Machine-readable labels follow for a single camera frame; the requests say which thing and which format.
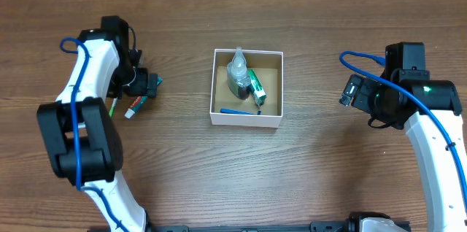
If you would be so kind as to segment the green white toothbrush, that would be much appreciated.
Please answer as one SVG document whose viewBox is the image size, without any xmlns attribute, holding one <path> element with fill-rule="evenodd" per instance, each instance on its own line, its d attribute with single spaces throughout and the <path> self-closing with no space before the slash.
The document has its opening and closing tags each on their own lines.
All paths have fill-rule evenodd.
<svg viewBox="0 0 467 232">
<path fill-rule="evenodd" d="M 118 98 L 113 98 L 112 100 L 112 104 L 111 104 L 111 107 L 109 109 L 109 116 L 112 118 L 113 117 L 113 114 L 115 112 L 115 107 L 117 105 L 117 102 L 118 102 Z"/>
</svg>

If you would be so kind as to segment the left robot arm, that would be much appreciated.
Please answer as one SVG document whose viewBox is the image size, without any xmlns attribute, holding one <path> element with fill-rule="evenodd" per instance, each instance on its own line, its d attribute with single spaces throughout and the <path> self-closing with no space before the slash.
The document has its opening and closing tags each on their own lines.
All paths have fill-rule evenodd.
<svg viewBox="0 0 467 232">
<path fill-rule="evenodd" d="M 136 34 L 117 15 L 60 44 L 67 42 L 77 56 L 69 81 L 36 114 L 52 170 L 94 201 L 109 231 L 154 231 L 123 176 L 123 146 L 105 101 L 155 98 L 161 79 L 140 67 Z"/>
</svg>

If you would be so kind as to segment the green Dettol soap bar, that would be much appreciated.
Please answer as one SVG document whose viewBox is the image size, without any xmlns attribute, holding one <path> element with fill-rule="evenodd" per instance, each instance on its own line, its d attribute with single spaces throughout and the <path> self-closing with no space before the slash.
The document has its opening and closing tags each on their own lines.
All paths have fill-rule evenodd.
<svg viewBox="0 0 467 232">
<path fill-rule="evenodd" d="M 253 69 L 249 70 L 250 76 L 250 92 L 254 98 L 255 103 L 258 107 L 264 105 L 267 98 L 266 92 L 263 89 L 263 86 L 260 83 L 255 71 Z"/>
</svg>

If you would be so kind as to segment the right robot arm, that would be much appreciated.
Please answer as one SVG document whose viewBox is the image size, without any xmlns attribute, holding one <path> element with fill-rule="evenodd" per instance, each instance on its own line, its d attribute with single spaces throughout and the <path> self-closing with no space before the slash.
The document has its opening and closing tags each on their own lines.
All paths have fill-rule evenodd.
<svg viewBox="0 0 467 232">
<path fill-rule="evenodd" d="M 380 75 L 353 66 L 345 56 L 371 59 Z M 385 55 L 344 51 L 340 62 L 352 70 L 340 104 L 367 114 L 368 124 L 405 131 L 422 180 L 429 231 L 466 230 L 466 148 L 463 108 L 453 82 L 432 80 L 422 42 L 388 45 Z"/>
</svg>

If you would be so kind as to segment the blue disposable razor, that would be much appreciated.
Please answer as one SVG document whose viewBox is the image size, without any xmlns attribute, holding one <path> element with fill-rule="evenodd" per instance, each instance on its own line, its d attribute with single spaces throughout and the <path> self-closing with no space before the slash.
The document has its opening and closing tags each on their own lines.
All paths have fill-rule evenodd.
<svg viewBox="0 0 467 232">
<path fill-rule="evenodd" d="M 261 115 L 261 111 L 257 111 L 255 114 L 251 112 L 244 112 L 244 111 L 239 111 L 239 110 L 234 110 L 234 109 L 226 109 L 226 108 L 221 108 L 220 113 L 223 114 L 229 114 L 229 115 Z"/>
</svg>

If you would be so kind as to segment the green toothpaste tube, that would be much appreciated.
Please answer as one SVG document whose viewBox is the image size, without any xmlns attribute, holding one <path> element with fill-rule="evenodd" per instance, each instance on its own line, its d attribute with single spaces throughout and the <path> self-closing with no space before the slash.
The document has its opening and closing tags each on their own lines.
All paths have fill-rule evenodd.
<svg viewBox="0 0 467 232">
<path fill-rule="evenodd" d="M 162 81 L 163 80 L 157 74 L 151 74 L 147 84 L 146 93 L 136 97 L 134 102 L 130 105 L 124 114 L 125 118 L 131 119 L 142 108 L 143 104 L 148 98 L 155 98 L 157 95 L 158 86 L 162 83 Z"/>
</svg>

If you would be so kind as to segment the clear hand wash bottle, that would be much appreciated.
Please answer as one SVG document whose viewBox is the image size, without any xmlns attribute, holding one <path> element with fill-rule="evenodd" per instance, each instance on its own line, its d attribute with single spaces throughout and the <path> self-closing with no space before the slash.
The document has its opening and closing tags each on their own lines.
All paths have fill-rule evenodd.
<svg viewBox="0 0 467 232">
<path fill-rule="evenodd" d="M 240 47 L 236 48 L 234 57 L 227 65 L 227 83 L 231 92 L 237 98 L 245 100 L 250 95 L 251 79 L 246 58 Z"/>
</svg>

